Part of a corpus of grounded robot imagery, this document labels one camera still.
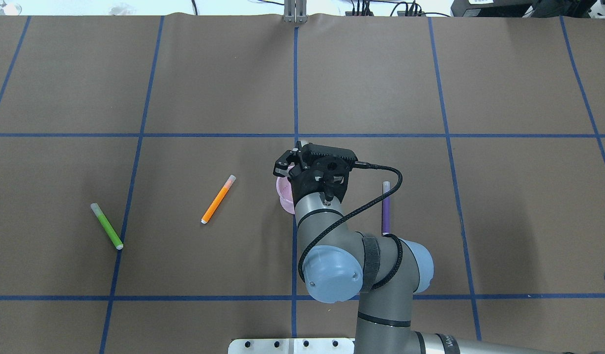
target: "purple marker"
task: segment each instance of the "purple marker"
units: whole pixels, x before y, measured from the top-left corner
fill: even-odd
[[[383,194],[390,191],[390,182],[383,182]],[[390,197],[381,202],[381,233],[383,235],[390,233]]]

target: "marker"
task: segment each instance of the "marker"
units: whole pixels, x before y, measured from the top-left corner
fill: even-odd
[[[98,206],[98,204],[92,203],[90,205],[90,208],[93,210],[93,213],[95,213],[97,219],[104,227],[104,230],[108,234],[108,237],[110,238],[116,249],[123,249],[123,242],[121,242],[121,239],[118,238],[118,236],[116,235],[116,232],[112,228],[112,225],[105,217],[104,213],[102,212],[102,209]]]
[[[383,182],[383,194],[390,191],[390,182]],[[390,197],[381,202],[381,233],[383,235],[390,233]]]
[[[235,182],[235,180],[237,180],[237,177],[233,175],[230,175],[230,177],[228,177],[228,181],[226,181],[226,184],[224,184],[219,193],[217,193],[215,200],[213,200],[213,202],[208,207],[208,210],[206,210],[206,213],[204,213],[204,216],[202,217],[202,224],[206,224],[210,220],[210,217],[213,216],[213,213],[215,212],[215,210],[217,210],[219,203],[222,202],[222,200],[226,196],[226,193],[228,193],[228,190],[230,190],[230,187]]]

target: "orange marker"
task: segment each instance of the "orange marker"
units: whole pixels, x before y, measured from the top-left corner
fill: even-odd
[[[228,190],[230,190],[230,187],[236,179],[237,177],[233,175],[230,175],[230,177],[228,177],[228,181],[226,181],[226,184],[224,184],[222,190],[217,193],[215,200],[213,200],[213,202],[208,207],[208,210],[206,210],[206,213],[204,213],[204,216],[202,217],[202,224],[206,224],[210,220],[210,217],[213,216],[213,213],[215,212],[215,210],[217,210],[219,203],[222,202],[222,200],[226,196],[226,193],[228,193]]]

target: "velcro strap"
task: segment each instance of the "velcro strap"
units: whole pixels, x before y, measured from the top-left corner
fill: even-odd
[[[369,292],[375,284],[381,266],[381,253],[376,237],[362,237],[363,241],[363,285],[361,292]]]

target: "white mounting bracket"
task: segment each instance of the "white mounting bracket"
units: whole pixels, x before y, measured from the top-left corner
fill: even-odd
[[[274,338],[233,340],[228,354],[352,354],[349,338]]]
[[[307,0],[285,0],[283,20],[289,23],[307,22]]]

